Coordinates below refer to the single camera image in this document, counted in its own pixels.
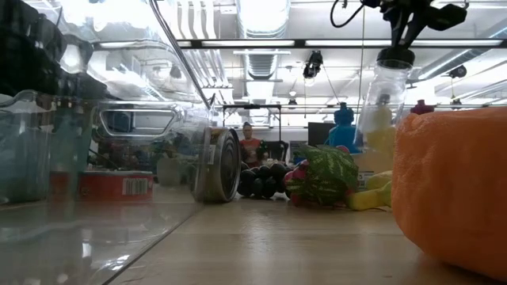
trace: plastic bottle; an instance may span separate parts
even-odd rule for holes
[[[357,124],[357,146],[392,156],[395,125],[402,114],[406,80],[413,63],[414,53],[400,47],[385,48],[379,53],[375,77]]]
[[[334,122],[336,127],[330,130],[329,145],[345,146],[351,154],[360,153],[354,146],[354,135],[356,128],[352,126],[354,121],[354,111],[347,108],[347,103],[341,102],[340,109],[334,113]]]

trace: blue bottle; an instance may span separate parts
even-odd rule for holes
[[[336,127],[330,130],[327,144],[330,146],[346,146],[351,154],[359,154],[360,150],[354,146],[356,127],[352,126],[353,121],[354,111],[351,108],[347,108],[347,103],[341,102],[340,109],[334,113]]]

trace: red shirt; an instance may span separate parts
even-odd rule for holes
[[[247,157],[245,159],[245,163],[250,167],[257,167],[261,165],[259,160],[257,159],[257,149],[261,146],[260,139],[243,139],[239,142],[246,150]]]

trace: fluorescent light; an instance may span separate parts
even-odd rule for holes
[[[129,45],[136,44],[135,41],[124,41],[124,42],[111,42],[111,43],[98,43],[101,48],[125,48]]]
[[[500,45],[502,40],[414,40],[413,46],[482,46],[482,47],[496,47]]]
[[[307,47],[388,46],[390,40],[307,40]]]
[[[192,43],[190,43],[190,42],[189,42],[189,41],[187,41],[187,40],[184,40],[184,41],[180,41],[180,40],[179,40],[179,41],[177,42],[177,45],[179,45],[179,46],[180,46],[180,48],[190,48],[190,47],[192,47]]]
[[[291,51],[233,51],[233,55],[290,55]]]
[[[326,108],[327,105],[326,104],[294,104],[294,105],[291,105],[291,104],[283,104],[282,105],[282,108]]]
[[[291,47],[294,40],[204,40],[203,47]]]
[[[284,79],[241,79],[241,82],[275,82],[281,83]]]
[[[415,40],[412,47],[439,47],[439,46],[483,46],[496,47],[502,40]],[[383,47],[391,46],[390,40],[307,40],[307,47]]]

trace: ceiling light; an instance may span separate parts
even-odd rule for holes
[[[180,46],[180,48],[190,48],[192,47],[192,44],[187,40],[179,40],[177,42],[177,45]]]
[[[482,47],[496,47],[500,45],[502,40],[414,40],[413,46],[420,47],[438,47],[438,46],[482,46]]]
[[[496,47],[502,40],[414,40],[412,47],[469,46]],[[384,47],[391,46],[390,40],[307,40],[307,47]]]
[[[297,103],[291,103],[291,101],[294,101],[295,102],[295,99],[290,99],[288,104],[283,104],[282,105],[282,108],[294,108],[294,105],[297,105]],[[309,109],[313,109],[313,108],[327,108],[328,106],[325,105],[325,104],[302,104],[302,105],[299,105],[298,108],[309,108]]]
[[[291,51],[233,51],[233,55],[290,55]]]
[[[294,40],[204,40],[203,47],[224,48],[224,47],[291,47]]]
[[[241,79],[241,82],[274,82],[281,83],[284,79]]]
[[[387,46],[390,40],[307,40],[307,47]]]

